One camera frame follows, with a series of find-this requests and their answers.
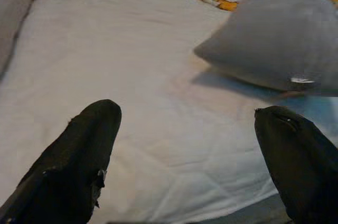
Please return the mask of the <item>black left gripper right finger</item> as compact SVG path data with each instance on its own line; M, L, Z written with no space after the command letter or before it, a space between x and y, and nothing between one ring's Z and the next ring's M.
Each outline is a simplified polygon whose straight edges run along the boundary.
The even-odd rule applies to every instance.
M338 147L306 117L282 106L255 110L269 174L294 224L338 224Z

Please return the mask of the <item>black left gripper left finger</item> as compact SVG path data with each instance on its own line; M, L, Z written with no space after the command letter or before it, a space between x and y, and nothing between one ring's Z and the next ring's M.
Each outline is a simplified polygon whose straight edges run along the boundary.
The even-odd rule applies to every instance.
M32 164L0 206L0 224L88 224L122 118L112 100L91 103Z

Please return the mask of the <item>grey pillow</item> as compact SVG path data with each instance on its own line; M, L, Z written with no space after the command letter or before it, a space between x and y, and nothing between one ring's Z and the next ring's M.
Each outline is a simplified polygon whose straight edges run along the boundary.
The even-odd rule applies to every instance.
M194 52L254 85L338 96L338 15L330 0L242 0Z

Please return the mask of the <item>grey patterned mattress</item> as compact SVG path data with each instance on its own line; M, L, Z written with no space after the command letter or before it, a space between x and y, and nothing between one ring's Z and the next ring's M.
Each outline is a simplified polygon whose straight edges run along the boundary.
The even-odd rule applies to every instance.
M279 194L275 194L227 216L202 221L108 221L105 224L294 224L294 222L287 215Z

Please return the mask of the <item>white quilted mattress pad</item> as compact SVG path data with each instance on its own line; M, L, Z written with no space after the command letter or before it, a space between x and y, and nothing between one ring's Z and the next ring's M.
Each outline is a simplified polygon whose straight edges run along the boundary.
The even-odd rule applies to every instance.
M254 85L195 54L231 13L198 0L35 0L0 80L0 206L103 99L122 118L88 224L202 221L277 194L257 108L289 108L338 147L338 96Z

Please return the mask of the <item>beige printed headboard cushion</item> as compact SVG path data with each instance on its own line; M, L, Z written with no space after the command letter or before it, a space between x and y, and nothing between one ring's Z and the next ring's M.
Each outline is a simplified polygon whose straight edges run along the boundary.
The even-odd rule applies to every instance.
M13 45L32 0L0 0L0 77L10 61Z

